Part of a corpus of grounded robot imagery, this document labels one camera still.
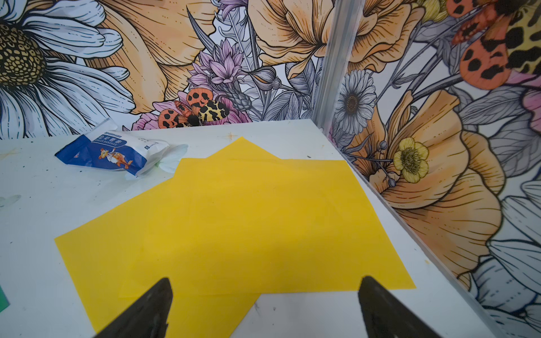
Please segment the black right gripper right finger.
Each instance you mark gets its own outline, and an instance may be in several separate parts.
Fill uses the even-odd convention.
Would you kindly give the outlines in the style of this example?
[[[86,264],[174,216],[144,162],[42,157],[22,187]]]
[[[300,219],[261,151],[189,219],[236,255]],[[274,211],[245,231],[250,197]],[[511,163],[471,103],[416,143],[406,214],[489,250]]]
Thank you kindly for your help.
[[[362,279],[358,300],[368,337],[440,338],[437,332],[371,276]]]

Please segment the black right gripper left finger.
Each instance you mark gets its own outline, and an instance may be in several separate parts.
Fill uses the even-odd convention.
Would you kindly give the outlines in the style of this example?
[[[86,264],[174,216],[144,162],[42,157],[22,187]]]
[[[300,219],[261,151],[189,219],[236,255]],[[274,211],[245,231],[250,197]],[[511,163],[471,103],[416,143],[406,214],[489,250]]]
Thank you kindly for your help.
[[[94,337],[163,338],[172,302],[170,280],[164,277]]]

